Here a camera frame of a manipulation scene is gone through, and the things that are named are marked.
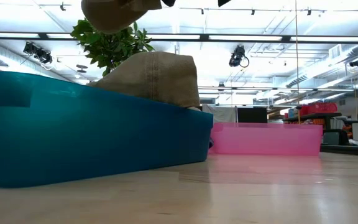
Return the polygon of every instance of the table surface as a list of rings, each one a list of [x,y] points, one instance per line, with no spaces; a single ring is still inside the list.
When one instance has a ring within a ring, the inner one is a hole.
[[[358,156],[206,162],[0,189],[0,223],[358,223]]]

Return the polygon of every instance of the ceiling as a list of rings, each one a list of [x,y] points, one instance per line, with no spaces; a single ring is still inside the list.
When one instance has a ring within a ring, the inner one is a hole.
[[[66,11],[60,9],[62,1]],[[177,0],[174,7],[149,11],[137,23],[149,34],[298,33],[358,36],[358,1],[330,0],[327,4],[327,1],[323,0],[302,0],[298,1],[297,12],[294,0],[232,0],[221,8],[218,8],[217,4],[217,0]],[[77,20],[83,18],[80,0],[0,0],[0,32],[69,33]],[[101,78],[103,69],[96,64],[90,65],[90,60],[84,57],[83,50],[76,41],[31,42],[52,52],[54,63],[50,69],[53,73],[78,83]],[[24,58],[27,57],[22,52],[25,43],[25,40],[0,40],[1,47]],[[238,44],[245,47],[250,60],[249,67],[245,69],[231,68],[228,65],[231,53]],[[217,86],[219,82],[224,82],[226,86],[275,87],[294,76],[297,68],[302,71],[327,57],[329,49],[336,44],[296,46],[277,43],[154,41],[152,45],[157,51],[171,53],[175,53],[176,46],[178,54],[193,56],[198,70],[199,86]],[[78,73],[79,68],[76,65],[86,65],[87,72]],[[304,88],[317,88],[337,79],[341,76],[340,73],[344,72],[344,65],[341,66],[327,70],[330,74],[322,73],[313,77],[308,86],[303,83]]]

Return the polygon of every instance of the potted plant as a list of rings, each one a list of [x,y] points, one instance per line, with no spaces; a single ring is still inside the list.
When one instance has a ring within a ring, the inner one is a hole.
[[[119,64],[130,56],[139,52],[150,52],[154,48],[149,44],[147,31],[134,27],[128,27],[115,34],[104,34],[97,31],[88,20],[80,19],[71,36],[80,41],[84,52],[89,52],[85,57],[91,58],[91,64],[98,63],[99,68],[106,67],[103,76],[109,74]]]

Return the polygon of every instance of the teal plastic bin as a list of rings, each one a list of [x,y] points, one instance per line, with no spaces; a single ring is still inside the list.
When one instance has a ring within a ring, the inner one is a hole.
[[[204,161],[212,125],[208,113],[0,72],[0,187]]]

